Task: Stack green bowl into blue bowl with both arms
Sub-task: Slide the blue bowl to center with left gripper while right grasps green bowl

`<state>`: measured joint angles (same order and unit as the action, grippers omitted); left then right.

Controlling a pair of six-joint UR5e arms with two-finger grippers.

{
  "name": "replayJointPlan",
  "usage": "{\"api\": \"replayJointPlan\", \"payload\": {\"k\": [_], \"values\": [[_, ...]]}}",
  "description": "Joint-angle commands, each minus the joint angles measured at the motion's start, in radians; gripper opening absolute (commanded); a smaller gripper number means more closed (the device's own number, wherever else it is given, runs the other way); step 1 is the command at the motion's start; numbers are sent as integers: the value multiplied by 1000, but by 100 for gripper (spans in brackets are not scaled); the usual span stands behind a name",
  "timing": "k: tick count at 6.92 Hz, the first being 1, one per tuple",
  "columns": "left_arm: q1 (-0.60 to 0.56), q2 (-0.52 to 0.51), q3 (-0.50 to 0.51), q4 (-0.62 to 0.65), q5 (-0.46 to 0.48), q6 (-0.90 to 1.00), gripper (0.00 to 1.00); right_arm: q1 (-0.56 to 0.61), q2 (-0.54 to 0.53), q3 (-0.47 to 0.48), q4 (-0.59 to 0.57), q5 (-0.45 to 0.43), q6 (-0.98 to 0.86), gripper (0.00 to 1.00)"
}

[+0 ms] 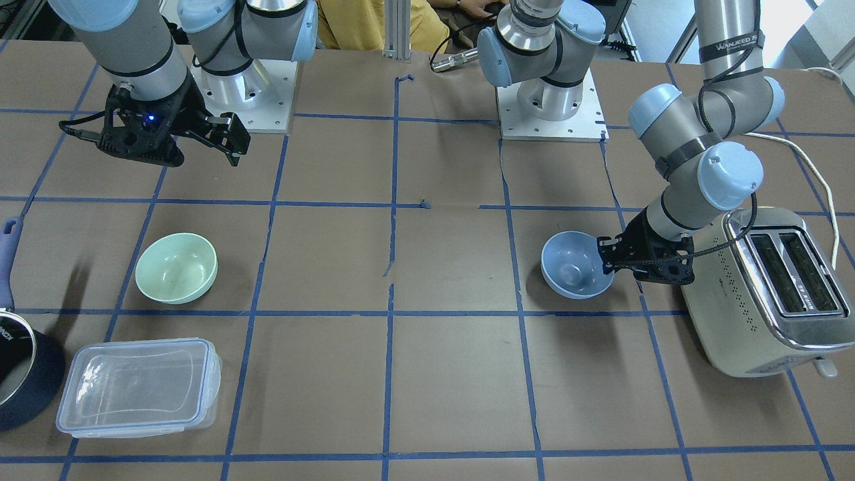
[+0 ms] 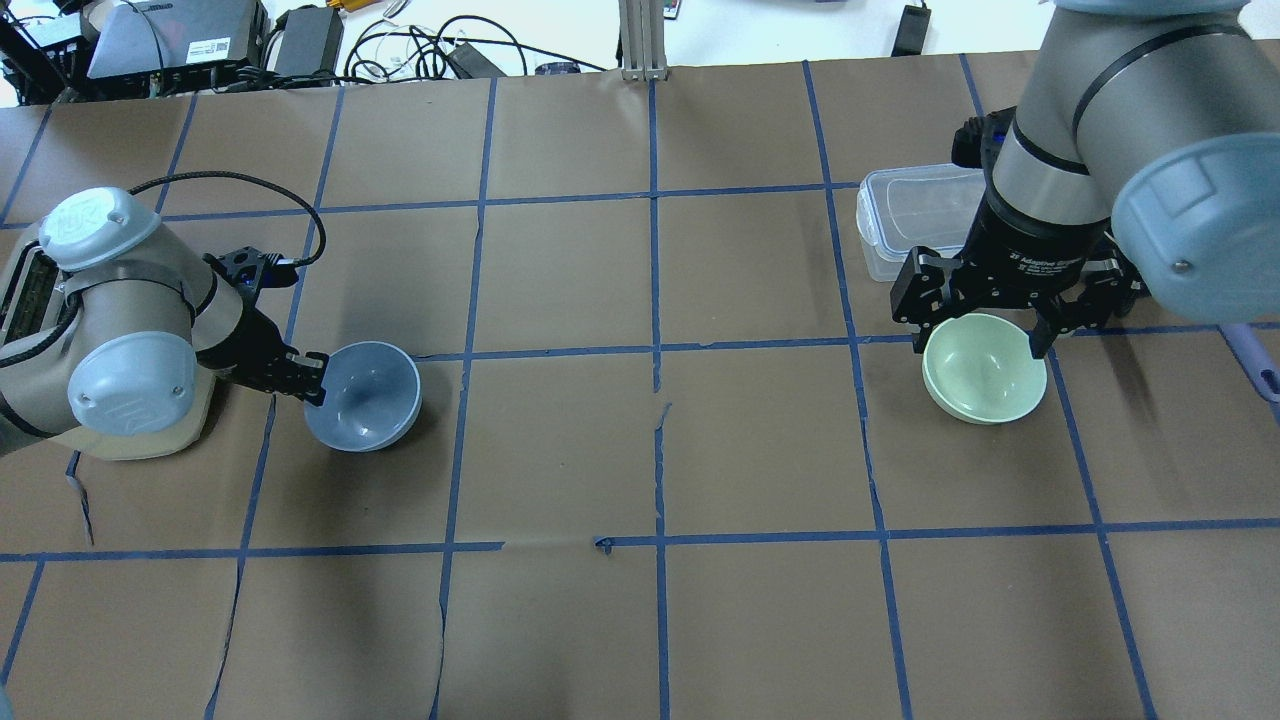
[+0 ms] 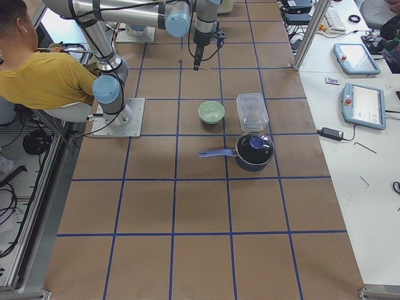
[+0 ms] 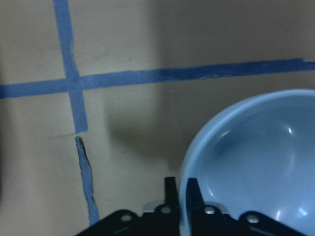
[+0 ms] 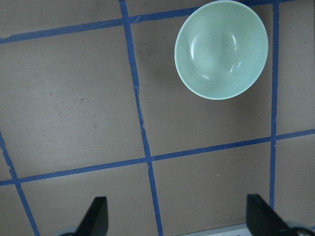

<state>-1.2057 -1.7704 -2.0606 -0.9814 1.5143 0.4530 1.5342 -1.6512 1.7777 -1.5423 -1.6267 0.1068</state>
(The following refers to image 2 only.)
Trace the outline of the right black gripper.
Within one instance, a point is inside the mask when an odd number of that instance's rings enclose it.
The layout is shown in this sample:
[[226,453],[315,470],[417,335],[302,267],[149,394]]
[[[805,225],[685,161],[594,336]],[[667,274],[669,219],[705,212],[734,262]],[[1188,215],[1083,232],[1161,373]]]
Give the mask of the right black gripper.
[[1125,318],[1146,297],[1146,283],[1106,220],[1033,217],[1012,200],[1015,179],[997,186],[1001,159],[1041,168],[1011,110],[969,118],[955,133],[951,159],[982,170],[986,187],[956,258],[913,247],[893,282],[891,318],[911,327],[914,354],[923,355],[932,334],[964,314],[1029,307],[1036,311],[1030,356],[1042,360],[1059,337]]

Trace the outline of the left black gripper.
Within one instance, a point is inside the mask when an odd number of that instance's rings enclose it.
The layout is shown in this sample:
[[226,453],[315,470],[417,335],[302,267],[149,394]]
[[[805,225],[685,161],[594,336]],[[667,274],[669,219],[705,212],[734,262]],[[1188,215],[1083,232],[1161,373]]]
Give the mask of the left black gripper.
[[262,290],[297,283],[293,260],[242,247],[220,256],[206,252],[202,261],[214,282],[200,305],[200,365],[232,384],[321,407],[330,356],[301,355],[257,307]]

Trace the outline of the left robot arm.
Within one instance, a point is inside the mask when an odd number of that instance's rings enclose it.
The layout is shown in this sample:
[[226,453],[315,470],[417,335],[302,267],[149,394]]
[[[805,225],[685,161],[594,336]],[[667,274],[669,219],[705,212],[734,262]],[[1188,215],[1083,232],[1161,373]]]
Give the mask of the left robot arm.
[[257,309],[298,279],[300,259],[253,247],[200,255],[116,187],[59,202],[35,238],[61,281],[49,329],[3,347],[3,452],[78,427],[138,436],[180,421],[200,368],[320,406],[329,357],[289,346]]

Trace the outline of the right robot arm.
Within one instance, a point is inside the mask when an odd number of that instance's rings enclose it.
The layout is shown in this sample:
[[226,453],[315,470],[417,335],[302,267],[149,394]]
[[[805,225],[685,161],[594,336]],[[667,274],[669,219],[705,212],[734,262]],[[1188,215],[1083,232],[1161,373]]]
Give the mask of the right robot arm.
[[984,190],[963,247],[911,249],[890,292],[915,352],[982,309],[1036,314],[1029,351],[1140,293],[1202,324],[1277,313],[1277,68],[1240,1],[1059,1],[1019,102],[951,160]]

